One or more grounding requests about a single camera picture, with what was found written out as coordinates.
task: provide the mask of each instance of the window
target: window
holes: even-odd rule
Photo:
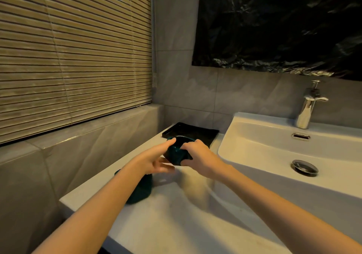
[[[151,102],[151,0],[0,0],[0,143]]]

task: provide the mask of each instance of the faucet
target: faucet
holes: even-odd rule
[[[301,107],[297,119],[295,120],[295,126],[301,129],[308,129],[309,122],[311,120],[314,104],[316,101],[327,102],[328,98],[321,96],[319,89],[317,88],[320,80],[313,80],[312,88],[307,88],[304,95],[304,103]]]

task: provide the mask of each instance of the person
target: person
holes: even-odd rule
[[[135,156],[33,253],[96,254],[143,175],[174,171],[160,156],[175,141],[173,138]],[[362,254],[356,241],[225,164],[200,140],[185,143],[182,149],[193,158],[183,160],[183,166],[234,191],[293,254]]]

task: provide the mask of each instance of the sink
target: sink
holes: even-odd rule
[[[362,129],[236,113],[218,155],[281,197],[362,243]],[[296,172],[294,160],[318,168],[316,177]],[[256,232],[281,243],[231,190],[215,182],[215,198]]]

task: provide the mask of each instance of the person's right hand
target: person's right hand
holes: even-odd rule
[[[201,140],[185,142],[181,149],[187,150],[193,158],[181,161],[181,165],[189,166],[207,178],[217,180],[227,166]]]

